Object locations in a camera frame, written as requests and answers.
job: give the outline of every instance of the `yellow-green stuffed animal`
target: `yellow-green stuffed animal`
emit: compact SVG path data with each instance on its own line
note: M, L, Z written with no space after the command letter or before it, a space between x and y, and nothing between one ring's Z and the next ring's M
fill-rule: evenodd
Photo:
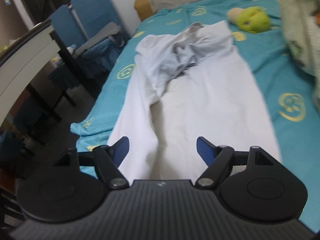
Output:
M262 33L270 29L268 15L260 7L233 8L227 13L228 20L244 32Z

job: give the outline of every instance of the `plush toy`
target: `plush toy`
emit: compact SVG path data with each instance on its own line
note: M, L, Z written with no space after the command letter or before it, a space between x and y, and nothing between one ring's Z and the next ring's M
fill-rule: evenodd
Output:
M268 15L260 7L233 8L228 11L227 16L232 24L249 33L262 33L271 26Z

